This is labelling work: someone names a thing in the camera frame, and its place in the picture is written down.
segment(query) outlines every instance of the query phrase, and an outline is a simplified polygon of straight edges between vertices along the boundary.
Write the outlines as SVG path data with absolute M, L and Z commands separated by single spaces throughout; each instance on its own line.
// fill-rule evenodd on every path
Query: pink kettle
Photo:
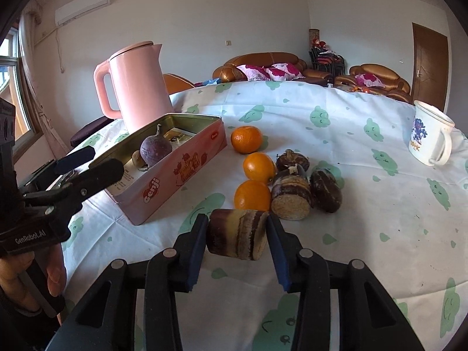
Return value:
M 102 112 L 110 119 L 123 119 L 130 133 L 173 111 L 159 64 L 161 47 L 151 41 L 135 43 L 114 53 L 94 70 Z M 120 111 L 109 104 L 106 74 L 111 75 Z

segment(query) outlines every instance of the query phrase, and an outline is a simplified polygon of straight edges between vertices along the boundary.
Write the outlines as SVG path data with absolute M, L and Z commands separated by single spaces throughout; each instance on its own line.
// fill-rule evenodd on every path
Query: window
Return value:
M 18 30 L 12 28 L 0 45 L 0 98 L 16 107 L 15 147 L 13 160 L 16 161 L 31 146 L 37 131 L 30 119 L 27 104 L 23 99 L 19 74 Z

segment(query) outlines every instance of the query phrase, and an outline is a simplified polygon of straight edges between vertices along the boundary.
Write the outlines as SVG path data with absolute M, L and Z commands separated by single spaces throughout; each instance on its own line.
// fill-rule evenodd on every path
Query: screw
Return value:
M 314 253 L 309 248 L 303 248 L 299 251 L 299 255 L 303 258 L 309 259 L 314 255 Z
M 177 255 L 177 251 L 174 248 L 166 248 L 162 251 L 162 255 L 168 259 Z
M 116 259 L 113 262 L 111 262 L 111 267 L 112 269 L 120 269 L 123 267 L 123 260 L 121 259 Z
M 351 265 L 352 265 L 353 268 L 355 268 L 355 269 L 364 269 L 364 266 L 366 266 L 366 265 L 364 264 L 364 261 L 359 260 L 359 259 L 355 259 L 355 260 L 351 261 Z

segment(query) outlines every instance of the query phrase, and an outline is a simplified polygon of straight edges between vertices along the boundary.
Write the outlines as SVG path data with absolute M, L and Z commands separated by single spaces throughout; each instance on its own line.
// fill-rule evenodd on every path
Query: floral pillow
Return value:
M 359 74 L 354 77 L 357 81 L 357 85 L 365 85 L 366 87 L 385 87 L 385 84 L 376 77 L 374 74 L 366 73 Z
M 269 67 L 265 69 L 268 72 L 271 80 L 276 82 L 284 82 L 285 80 L 291 80 L 290 75 L 284 72 L 283 70 L 277 69 L 276 67 Z
M 292 63 L 277 63 L 273 64 L 272 67 L 284 71 L 288 75 L 286 80 L 296 80 L 304 77 Z
M 252 80 L 271 80 L 268 73 L 262 67 L 253 66 L 251 64 L 243 64 L 237 66 L 237 69 L 245 74 L 249 82 Z

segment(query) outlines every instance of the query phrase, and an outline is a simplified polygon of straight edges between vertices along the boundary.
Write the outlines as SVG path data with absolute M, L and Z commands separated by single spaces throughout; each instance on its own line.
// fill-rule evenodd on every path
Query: door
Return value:
M 413 101 L 424 101 L 443 112 L 448 83 L 448 39 L 415 23 L 413 37 Z

